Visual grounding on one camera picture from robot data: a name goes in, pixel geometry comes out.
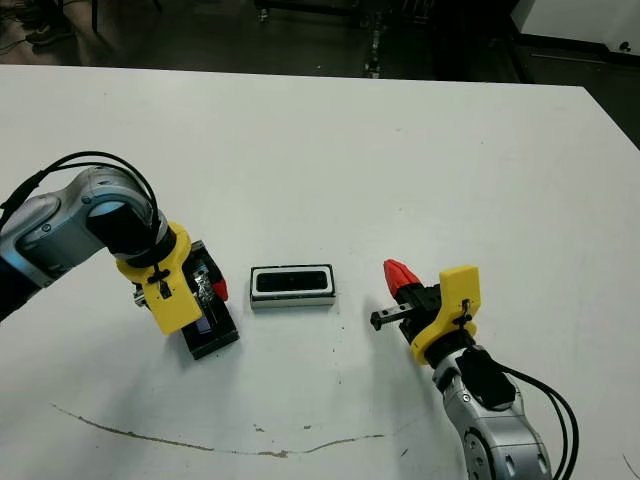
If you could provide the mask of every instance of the small black device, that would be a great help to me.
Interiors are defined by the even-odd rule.
[[[333,305],[335,297],[329,264],[251,269],[251,308]]]

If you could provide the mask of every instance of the black chair leg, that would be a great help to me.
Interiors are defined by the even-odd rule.
[[[98,33],[98,0],[91,0],[91,28]]]

